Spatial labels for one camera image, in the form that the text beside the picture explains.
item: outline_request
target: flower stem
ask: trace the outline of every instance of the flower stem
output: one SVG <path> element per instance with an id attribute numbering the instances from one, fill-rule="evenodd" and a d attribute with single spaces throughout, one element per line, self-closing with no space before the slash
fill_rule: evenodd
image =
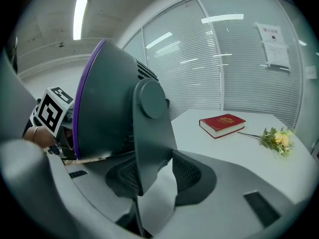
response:
<path id="1" fill-rule="evenodd" d="M 248 135 L 248 136 L 253 136 L 253 137 L 257 137 L 257 138 L 261 138 L 259 135 L 255 135 L 255 134 L 248 134 L 248 133 L 241 133 L 241 132 L 237 132 L 237 133 Z"/>

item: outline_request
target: bracelet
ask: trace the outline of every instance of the bracelet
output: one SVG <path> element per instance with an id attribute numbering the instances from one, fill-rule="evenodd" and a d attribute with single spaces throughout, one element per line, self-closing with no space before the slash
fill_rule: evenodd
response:
<path id="1" fill-rule="evenodd" d="M 35 138 L 35 133 L 37 132 L 38 128 L 39 128 L 39 126 L 37 126 L 37 127 L 35 128 L 35 130 L 33 131 L 33 142 L 34 142 L 34 138 Z"/>

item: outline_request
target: gray mount bracket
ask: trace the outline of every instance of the gray mount bracket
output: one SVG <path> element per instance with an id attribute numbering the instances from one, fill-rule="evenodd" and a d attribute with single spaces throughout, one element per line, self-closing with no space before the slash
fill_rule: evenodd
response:
<path id="1" fill-rule="evenodd" d="M 142 196 L 156 181 L 158 171 L 172 158 L 176 141 L 165 93 L 154 79 L 138 82 L 133 93 L 136 163 Z"/>

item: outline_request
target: red book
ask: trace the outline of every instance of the red book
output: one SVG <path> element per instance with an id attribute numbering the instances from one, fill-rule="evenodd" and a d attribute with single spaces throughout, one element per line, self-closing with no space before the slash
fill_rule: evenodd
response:
<path id="1" fill-rule="evenodd" d="M 236 132 L 245 127 L 245 120 L 232 114 L 201 119 L 199 126 L 209 133 L 214 139 Z"/>

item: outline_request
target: ceiling light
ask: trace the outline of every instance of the ceiling light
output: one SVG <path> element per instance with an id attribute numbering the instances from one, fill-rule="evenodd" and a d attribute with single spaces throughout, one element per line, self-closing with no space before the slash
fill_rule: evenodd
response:
<path id="1" fill-rule="evenodd" d="M 306 45 L 307 45 L 305 42 L 300 41 L 300 40 L 299 40 L 299 43 L 300 43 L 302 46 L 306 46 Z"/>
<path id="2" fill-rule="evenodd" d="M 226 15 L 202 18 L 201 22 L 204 24 L 209 22 L 216 22 L 216 21 L 230 20 L 230 19 L 243 19 L 243 18 L 244 18 L 244 14 L 226 14 Z"/>
<path id="3" fill-rule="evenodd" d="M 213 57 L 220 57 L 220 56 L 231 56 L 232 54 L 231 53 L 228 53 L 228 54 L 220 54 L 220 55 L 214 55 Z"/>
<path id="4" fill-rule="evenodd" d="M 168 32 L 161 37 L 157 38 L 155 41 L 151 42 L 148 46 L 146 46 L 146 49 L 152 48 L 154 45 L 158 44 L 159 42 L 163 41 L 164 39 L 170 37 L 173 35 L 171 32 Z"/>
<path id="5" fill-rule="evenodd" d="M 194 60 L 197 60 L 198 58 L 193 58 L 193 59 L 190 59 L 190 60 L 186 60 L 186 61 L 183 61 L 181 62 L 181 64 L 184 64 L 184 63 L 187 63 L 187 62 L 190 62 L 190 61 L 194 61 Z"/>
<path id="6" fill-rule="evenodd" d="M 73 20 L 73 40 L 81 39 L 82 22 L 87 2 L 88 0 L 76 1 Z"/>

